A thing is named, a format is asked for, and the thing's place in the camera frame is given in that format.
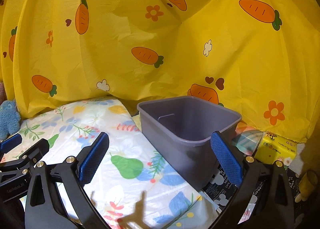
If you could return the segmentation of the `grey plastic trash bin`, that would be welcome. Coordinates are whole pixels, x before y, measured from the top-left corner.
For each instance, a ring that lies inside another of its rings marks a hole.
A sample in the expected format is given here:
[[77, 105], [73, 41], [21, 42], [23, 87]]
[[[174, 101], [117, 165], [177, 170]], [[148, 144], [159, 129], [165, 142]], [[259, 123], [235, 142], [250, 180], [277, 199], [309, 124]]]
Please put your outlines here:
[[236, 111], [192, 96], [141, 102], [137, 109], [143, 135], [197, 191], [217, 168], [212, 133], [219, 131], [230, 142], [242, 119]]

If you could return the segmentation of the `blue plush monster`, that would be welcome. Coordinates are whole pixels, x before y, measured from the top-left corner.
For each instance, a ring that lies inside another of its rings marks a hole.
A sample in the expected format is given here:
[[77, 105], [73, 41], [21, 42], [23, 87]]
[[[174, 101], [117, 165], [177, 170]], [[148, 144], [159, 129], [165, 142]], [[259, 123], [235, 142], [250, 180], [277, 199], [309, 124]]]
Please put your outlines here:
[[1, 141], [6, 140], [9, 136], [14, 135], [20, 129], [20, 113], [17, 110], [16, 100], [5, 100], [1, 104]]

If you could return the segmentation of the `black mouse print bag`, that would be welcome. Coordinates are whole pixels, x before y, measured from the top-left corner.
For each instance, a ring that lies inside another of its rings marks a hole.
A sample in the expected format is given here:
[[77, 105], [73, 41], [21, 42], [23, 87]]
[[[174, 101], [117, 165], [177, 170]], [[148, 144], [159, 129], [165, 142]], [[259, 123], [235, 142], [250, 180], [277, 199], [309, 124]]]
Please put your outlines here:
[[[289, 185], [293, 195], [298, 192], [298, 184], [300, 182], [300, 177], [293, 170], [287, 168], [286, 170], [287, 178], [289, 180]], [[261, 198], [263, 190], [266, 188], [266, 180], [258, 181], [255, 189], [253, 191], [251, 200], [242, 215], [239, 223], [245, 222], [250, 218], [254, 209], [257, 207], [258, 200]], [[214, 202], [215, 210], [218, 214], [221, 214], [227, 204], [231, 201], [232, 197], [237, 192], [238, 188], [229, 182], [227, 175], [223, 171], [222, 167], [219, 166], [217, 174], [212, 177], [210, 182], [204, 187], [204, 192], [210, 197]]]

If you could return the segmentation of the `purple teddy bear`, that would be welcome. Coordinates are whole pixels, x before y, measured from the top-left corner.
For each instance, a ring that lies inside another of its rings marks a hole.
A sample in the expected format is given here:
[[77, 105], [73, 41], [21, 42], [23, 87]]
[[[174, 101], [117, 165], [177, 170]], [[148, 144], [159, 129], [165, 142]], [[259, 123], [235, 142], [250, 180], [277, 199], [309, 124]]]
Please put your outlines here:
[[7, 99], [3, 82], [0, 82], [0, 105]]

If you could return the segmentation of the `yellow tissue pack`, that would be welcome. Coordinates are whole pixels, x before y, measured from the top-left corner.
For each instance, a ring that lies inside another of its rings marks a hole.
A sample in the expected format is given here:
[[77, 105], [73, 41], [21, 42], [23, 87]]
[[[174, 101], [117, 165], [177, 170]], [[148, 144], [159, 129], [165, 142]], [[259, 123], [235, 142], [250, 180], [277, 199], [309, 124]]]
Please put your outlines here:
[[289, 167], [297, 155], [297, 143], [271, 132], [265, 132], [254, 152], [254, 158], [264, 164], [281, 161]]

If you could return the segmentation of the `pastel plaid cloth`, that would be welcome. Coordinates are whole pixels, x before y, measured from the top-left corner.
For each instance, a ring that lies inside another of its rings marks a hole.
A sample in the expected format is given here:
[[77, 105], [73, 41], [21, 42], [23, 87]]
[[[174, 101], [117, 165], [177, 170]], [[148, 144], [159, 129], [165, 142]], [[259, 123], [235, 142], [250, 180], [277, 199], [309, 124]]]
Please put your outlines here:
[[242, 153], [253, 156], [263, 137], [263, 131], [253, 128], [241, 121], [236, 126], [235, 137], [232, 139], [232, 144]]

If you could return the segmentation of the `yellow carrot print curtain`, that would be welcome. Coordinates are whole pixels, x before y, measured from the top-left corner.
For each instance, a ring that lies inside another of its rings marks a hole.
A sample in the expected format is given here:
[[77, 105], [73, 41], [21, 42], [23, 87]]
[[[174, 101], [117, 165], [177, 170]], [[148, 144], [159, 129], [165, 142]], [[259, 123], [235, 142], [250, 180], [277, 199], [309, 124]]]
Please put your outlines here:
[[297, 142], [319, 120], [316, 0], [1, 0], [1, 81], [24, 118], [184, 95]]

